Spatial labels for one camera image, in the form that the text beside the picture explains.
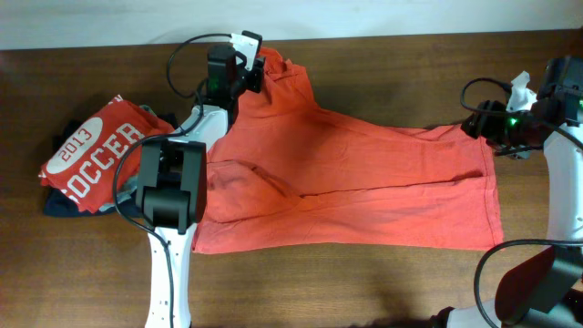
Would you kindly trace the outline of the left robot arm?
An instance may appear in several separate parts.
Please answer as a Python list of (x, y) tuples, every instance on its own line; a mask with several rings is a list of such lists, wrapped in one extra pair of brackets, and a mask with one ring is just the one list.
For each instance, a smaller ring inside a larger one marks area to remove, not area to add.
[(213, 46), (190, 116), (170, 136), (141, 145), (136, 201), (151, 254), (147, 328), (191, 325), (190, 247), (207, 205), (207, 151), (236, 119), (239, 97), (260, 92), (260, 48), (253, 42)]

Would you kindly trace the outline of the orange soccer t-shirt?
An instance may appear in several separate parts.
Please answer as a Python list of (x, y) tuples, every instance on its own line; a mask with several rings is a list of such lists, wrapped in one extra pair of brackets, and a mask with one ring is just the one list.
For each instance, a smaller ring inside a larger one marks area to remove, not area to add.
[(504, 238), (493, 154), (457, 125), (377, 126), (321, 108), (306, 69), (276, 50), (208, 153), (192, 249), (314, 243), (481, 251)]

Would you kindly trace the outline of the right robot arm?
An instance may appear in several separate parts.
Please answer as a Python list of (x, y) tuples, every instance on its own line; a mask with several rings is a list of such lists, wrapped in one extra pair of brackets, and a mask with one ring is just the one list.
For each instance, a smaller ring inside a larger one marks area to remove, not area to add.
[[(483, 137), (498, 156), (523, 158), (543, 152), (549, 176), (549, 214), (544, 239), (503, 242), (488, 250), (476, 266), (475, 306), (445, 308), (431, 327), (582, 328), (582, 60), (564, 56), (547, 62), (538, 91), (522, 72), (499, 82), (505, 102), (484, 101), (470, 108), (462, 130)], [(542, 251), (518, 264), (500, 280), (496, 296), (480, 295), (482, 270), (498, 251), (515, 246)]]

